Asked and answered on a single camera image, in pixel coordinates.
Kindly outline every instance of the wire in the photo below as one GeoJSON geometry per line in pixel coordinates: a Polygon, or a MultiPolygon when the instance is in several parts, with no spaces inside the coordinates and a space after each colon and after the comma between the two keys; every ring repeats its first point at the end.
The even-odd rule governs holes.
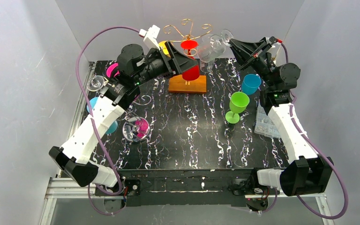
{"type": "Polygon", "coordinates": [[[266,197],[263,198],[263,199],[267,199],[269,194],[270,194],[270,189],[269,189],[269,187],[267,187],[267,195],[266,195],[266,197]]]}
{"type": "Polygon", "coordinates": [[[262,212],[270,211],[272,209],[272,207],[274,207],[275,203],[277,203],[277,198],[278,198],[278,193],[277,193],[277,191],[275,191],[275,198],[274,198],[273,203],[266,210],[263,210],[262,212]]]}
{"type": "MultiPolygon", "coordinates": [[[[97,141],[98,143],[100,144],[100,147],[101,147],[101,150],[103,150],[104,152],[104,155],[105,157],[107,158],[107,161],[108,163],[110,164],[112,170],[114,171],[114,174],[117,178],[117,181],[118,181],[118,186],[119,186],[119,189],[117,192],[115,193],[111,193],[111,192],[108,192],[106,190],[104,190],[103,188],[101,188],[99,185],[96,185],[96,187],[98,187],[98,189],[100,189],[103,193],[105,194],[108,194],[108,195],[118,195],[120,194],[123,190],[122,190],[122,182],[120,181],[120,176],[115,168],[115,165],[113,163],[113,160],[111,159],[110,155],[108,154],[108,151],[107,149],[105,148],[104,144],[103,144],[103,141],[101,140],[100,138],[100,135],[98,134],[98,130],[96,128],[96,124],[95,124],[95,121],[93,119],[93,110],[92,110],[92,106],[90,104],[90,101],[89,101],[89,98],[88,98],[88,94],[86,93],[86,90],[83,88],[83,83],[81,81],[81,77],[79,75],[79,62],[81,61],[81,57],[83,55],[83,53],[85,52],[86,48],[88,47],[88,45],[95,39],[97,38],[100,34],[106,32],[106,31],[109,31],[109,30],[113,30],[113,29],[117,29],[117,28],[122,28],[122,29],[128,29],[128,30],[133,30],[134,32],[137,32],[139,33],[139,30],[137,29],[134,29],[134,28],[130,28],[130,27],[123,27],[123,26],[118,26],[118,27],[110,27],[110,28],[107,28],[107,29],[104,29],[102,31],[100,31],[99,33],[95,34],[86,44],[85,46],[82,48],[81,52],[79,53],[78,55],[78,58],[76,59],[76,63],[75,63],[75,75],[76,75],[76,79],[78,81],[78,85],[79,85],[79,88],[81,89],[81,92],[83,94],[83,97],[85,98],[86,100],[86,104],[89,108],[89,112],[90,112],[90,115],[92,116],[92,119],[91,119],[91,123],[92,123],[92,127],[93,127],[93,131],[94,131],[94,134],[96,135],[96,138],[97,138],[97,141]]],[[[88,186],[88,197],[89,197],[89,200],[90,200],[90,203],[92,205],[92,207],[99,213],[101,213],[101,211],[97,210],[97,208],[93,205],[93,202],[91,200],[91,197],[90,197],[90,186],[88,186]]]]}
{"type": "Polygon", "coordinates": [[[258,198],[257,200],[262,200],[263,196],[264,196],[265,191],[262,192],[262,196],[260,198],[258,198]]]}
{"type": "Polygon", "coordinates": [[[123,201],[126,203],[126,194],[128,193],[128,188],[129,187],[126,187],[125,189],[125,193],[123,194],[123,201]]]}
{"type": "Polygon", "coordinates": [[[104,216],[112,216],[112,215],[115,215],[115,214],[121,212],[121,211],[125,208],[125,207],[123,207],[122,209],[119,209],[119,210],[116,211],[116,212],[103,212],[103,211],[99,210],[99,209],[93,204],[92,198],[91,198],[91,196],[90,196],[90,184],[88,185],[88,198],[89,198],[89,202],[90,202],[90,204],[92,205],[93,209],[94,209],[96,212],[98,212],[98,213],[100,213],[101,215],[104,215],[104,216]]]}
{"type": "MultiPolygon", "coordinates": [[[[277,199],[278,199],[278,193],[277,193],[277,191],[275,191],[275,198],[274,198],[273,203],[272,203],[266,210],[263,210],[263,211],[260,211],[260,212],[263,213],[263,212],[268,212],[268,211],[270,211],[270,210],[272,209],[272,207],[274,207],[275,203],[277,203],[277,199]]],[[[251,210],[244,210],[244,209],[239,209],[239,208],[231,207],[231,206],[229,206],[229,208],[232,208],[232,209],[235,209],[235,210],[244,211],[244,212],[251,212],[251,210]]]]}
{"type": "MultiPolygon", "coordinates": [[[[286,49],[284,43],[281,43],[281,46],[284,48],[285,51],[285,58],[286,58],[286,63],[289,62],[289,58],[288,58],[288,50],[286,49]]],[[[292,104],[296,102],[297,97],[290,91],[290,94],[294,97],[292,104]]],[[[290,105],[289,107],[289,114],[292,117],[293,116],[293,105],[290,105]]],[[[298,130],[299,133],[302,133],[302,130],[300,129],[299,125],[296,122],[295,118],[291,118],[292,123],[294,125],[294,127],[298,130]]],[[[343,190],[343,196],[344,196],[344,205],[342,210],[340,211],[340,213],[338,213],[335,216],[326,216],[323,215],[317,211],[315,211],[314,209],[312,209],[309,205],[307,205],[307,203],[300,197],[300,195],[297,196],[297,198],[301,201],[301,203],[307,207],[308,210],[310,210],[312,213],[316,214],[319,217],[325,218],[325,219],[338,219],[340,217],[342,217],[345,212],[347,211],[348,208],[348,192],[347,189],[345,188],[345,183],[343,178],[340,176],[339,171],[336,169],[336,167],[329,161],[329,159],[322,153],[322,151],[315,145],[313,144],[310,139],[305,135],[305,134],[301,134],[301,136],[304,138],[304,140],[306,140],[306,142],[308,144],[310,144],[310,146],[315,149],[315,151],[318,152],[318,154],[320,154],[322,156],[322,158],[324,159],[324,161],[329,164],[330,168],[333,170],[333,172],[335,173],[337,179],[339,180],[340,186],[343,190]]]]}

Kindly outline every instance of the glass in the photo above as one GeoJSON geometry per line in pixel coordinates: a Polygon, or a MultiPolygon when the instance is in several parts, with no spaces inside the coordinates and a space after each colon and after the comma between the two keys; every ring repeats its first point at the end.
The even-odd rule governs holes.
{"type": "Polygon", "coordinates": [[[88,80],[86,87],[90,91],[98,91],[104,87],[105,78],[103,76],[94,76],[88,80]]]}
{"type": "Polygon", "coordinates": [[[225,120],[229,123],[238,123],[240,121],[239,113],[246,109],[249,104],[249,97],[243,92],[235,92],[231,95],[230,111],[225,114],[225,120]]]}
{"type": "Polygon", "coordinates": [[[122,133],[126,140],[132,143],[141,142],[150,135],[150,124],[145,118],[132,113],[134,117],[126,119],[122,133]]]}
{"type": "Polygon", "coordinates": [[[213,69],[215,58],[224,53],[226,46],[231,46],[229,42],[233,35],[229,30],[222,30],[221,36],[210,34],[205,36],[202,37],[202,43],[196,48],[196,54],[201,60],[201,70],[203,72],[210,72],[213,69]]]}
{"type": "Polygon", "coordinates": [[[247,95],[252,95],[260,87],[260,84],[262,84],[262,80],[258,75],[248,74],[243,78],[241,86],[242,92],[247,95]]]}

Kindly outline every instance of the cup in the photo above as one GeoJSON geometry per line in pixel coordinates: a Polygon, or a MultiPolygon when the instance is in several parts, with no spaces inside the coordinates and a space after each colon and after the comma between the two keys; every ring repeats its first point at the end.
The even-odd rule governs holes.
{"type": "Polygon", "coordinates": [[[249,97],[243,92],[235,92],[231,95],[230,101],[230,110],[225,114],[225,119],[229,123],[238,123],[240,121],[239,113],[243,112],[246,109],[246,106],[249,104],[249,97]]]}
{"type": "Polygon", "coordinates": [[[262,84],[262,80],[256,74],[248,74],[243,78],[242,82],[242,92],[247,95],[252,95],[257,91],[257,89],[262,84]]]}

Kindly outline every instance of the black bracket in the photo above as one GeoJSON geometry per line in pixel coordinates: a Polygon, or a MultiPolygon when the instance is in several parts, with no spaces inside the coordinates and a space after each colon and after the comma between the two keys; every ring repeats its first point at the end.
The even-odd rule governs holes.
{"type": "Polygon", "coordinates": [[[292,101],[289,90],[297,86],[300,68],[294,63],[276,66],[268,50],[279,40],[275,37],[263,38],[258,42],[249,43],[231,39],[230,48],[244,70],[252,67],[264,80],[266,88],[260,95],[260,103],[268,114],[272,106],[292,101]]]}
{"type": "Polygon", "coordinates": [[[87,164],[76,163],[75,158],[68,158],[63,150],[63,148],[53,146],[49,151],[49,156],[79,186],[84,187],[90,184],[97,176],[98,167],[90,162],[87,164]]]}
{"type": "Polygon", "coordinates": [[[176,75],[182,74],[183,72],[198,65],[198,62],[195,59],[192,59],[184,55],[183,53],[177,51],[177,49],[170,41],[165,42],[165,46],[171,57],[168,60],[168,63],[170,65],[169,68],[174,68],[176,75]]]}
{"type": "Polygon", "coordinates": [[[324,192],[331,174],[332,169],[322,156],[307,159],[302,156],[281,173],[279,180],[285,195],[307,195],[324,192]]]}
{"type": "Polygon", "coordinates": [[[251,174],[247,179],[233,179],[232,184],[228,186],[228,190],[231,191],[233,195],[254,195],[255,188],[267,188],[259,184],[257,179],[258,170],[259,169],[257,168],[252,169],[251,174]]]}

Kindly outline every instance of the wooden base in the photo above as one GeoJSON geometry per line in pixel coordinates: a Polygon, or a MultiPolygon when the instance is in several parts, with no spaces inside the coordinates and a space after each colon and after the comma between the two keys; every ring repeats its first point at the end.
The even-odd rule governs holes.
{"type": "Polygon", "coordinates": [[[193,81],[186,81],[181,75],[169,79],[170,93],[205,94],[206,76],[201,75],[193,81]]]}

